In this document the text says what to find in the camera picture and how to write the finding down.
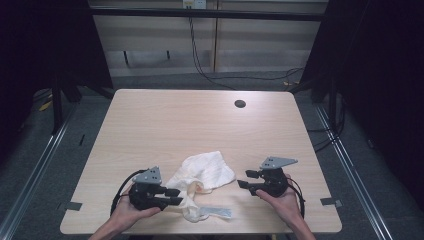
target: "cable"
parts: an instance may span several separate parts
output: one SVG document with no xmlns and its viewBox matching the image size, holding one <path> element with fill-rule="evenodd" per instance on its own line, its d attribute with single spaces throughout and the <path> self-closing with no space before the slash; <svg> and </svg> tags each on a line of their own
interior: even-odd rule
<svg viewBox="0 0 424 240">
<path fill-rule="evenodd" d="M 135 175 L 139 174 L 139 173 L 143 173 L 146 170 L 138 170 L 137 172 L 134 172 L 133 174 L 131 174 L 129 177 L 127 177 L 127 179 L 125 179 L 125 181 L 122 183 L 121 187 L 119 188 L 118 192 L 116 193 L 115 197 L 113 198 L 112 201 L 112 206 L 110 207 L 110 215 L 112 216 L 113 211 L 115 211 L 116 205 L 118 204 L 119 199 L 121 198 L 121 196 L 125 196 L 124 194 L 121 195 L 122 189 L 124 189 L 125 185 L 127 185 L 127 182 L 134 177 Z"/>
<path fill-rule="evenodd" d="M 315 149 L 314 150 L 315 153 L 318 153 L 319 151 L 325 149 L 330 144 L 334 143 L 337 139 L 339 139 L 339 137 L 341 136 L 341 134 L 343 132 L 343 129 L 344 129 L 345 116 L 346 116 L 346 101 L 345 101 L 344 98 L 342 98 L 341 103 L 342 103 L 341 104 L 342 107 L 341 107 L 340 112 L 339 112 L 339 123 L 337 124 L 337 129 L 336 129 L 335 136 L 333 137 L 333 139 L 330 139 L 329 141 L 328 140 L 325 140 L 325 141 L 322 141 L 320 143 L 314 144 L 313 146 L 315 147 L 315 146 L 321 145 L 321 144 L 323 144 L 323 143 L 325 143 L 325 142 L 328 141 L 324 146 L 322 146 L 322 147 L 320 147 L 318 149 Z"/>
<path fill-rule="evenodd" d="M 300 205 L 300 214 L 302 215 L 302 218 L 305 218 L 305 199 L 303 198 L 303 194 L 302 194 L 302 190 L 299 187 L 299 184 L 297 184 L 296 181 L 294 181 L 291 178 L 287 178 L 288 180 L 291 180 L 294 184 L 296 184 L 297 188 L 299 190 L 297 190 L 293 185 L 288 184 L 288 186 L 293 189 L 293 191 L 297 194 L 297 196 L 299 197 L 299 205 Z"/>
<path fill-rule="evenodd" d="M 190 23 L 190 34 L 191 34 L 192 55 L 193 55 L 194 66 L 196 67 L 197 72 L 212 84 L 219 85 L 219 86 L 222 86 L 222 87 L 225 87 L 225 88 L 229 88 L 231 90 L 236 90 L 233 87 L 230 87 L 230 86 L 227 86 L 227 85 L 224 85 L 224 84 L 220 84 L 220 83 L 214 82 L 212 80 L 220 80 L 220 79 L 254 79 L 255 80 L 256 79 L 256 80 L 264 80 L 264 81 L 274 81 L 274 80 L 280 80 L 280 79 L 284 79 L 284 78 L 288 79 L 289 76 L 291 76 L 291 75 L 295 74 L 296 72 L 304 69 L 303 67 L 292 68 L 292 69 L 289 69 L 284 76 L 279 76 L 279 77 L 275 77 L 275 78 L 259 78 L 259 77 L 246 77 L 246 76 L 241 76 L 241 77 L 211 77 L 211 76 L 207 76 L 203 72 L 203 69 L 202 69 L 201 64 L 200 64 L 199 56 L 197 54 L 197 46 L 196 46 L 196 41 L 195 41 L 195 37 L 194 37 L 193 19 L 191 17 L 189 18 L 189 23 Z M 284 91 L 287 91 L 289 86 L 290 86 L 290 81 L 288 80 L 287 87 Z"/>
</svg>

